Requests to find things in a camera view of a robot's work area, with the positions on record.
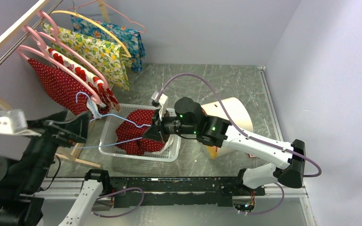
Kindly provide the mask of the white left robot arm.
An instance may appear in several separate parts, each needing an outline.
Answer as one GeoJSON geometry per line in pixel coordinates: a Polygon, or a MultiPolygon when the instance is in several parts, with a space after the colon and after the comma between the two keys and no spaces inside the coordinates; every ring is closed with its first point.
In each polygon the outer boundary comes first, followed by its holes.
{"type": "Polygon", "coordinates": [[[42,219],[42,190],[59,147],[85,143],[92,114],[83,112],[68,120],[61,111],[27,120],[20,109],[0,111],[0,134],[23,136],[30,142],[19,160],[0,155],[0,226],[35,226],[42,219]]]}

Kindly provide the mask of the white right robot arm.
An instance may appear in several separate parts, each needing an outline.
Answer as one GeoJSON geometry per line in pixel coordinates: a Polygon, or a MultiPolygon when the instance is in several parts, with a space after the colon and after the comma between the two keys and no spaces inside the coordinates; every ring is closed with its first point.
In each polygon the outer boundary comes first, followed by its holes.
{"type": "Polygon", "coordinates": [[[281,142],[248,132],[227,119],[208,115],[189,97],[179,99],[174,111],[175,116],[170,116],[155,110],[151,126],[142,137],[166,143],[170,135],[194,135],[194,139],[203,145],[242,151],[266,160],[268,164],[261,167],[240,170],[235,188],[241,195],[276,182],[290,188],[303,186],[304,141],[281,142]]]}

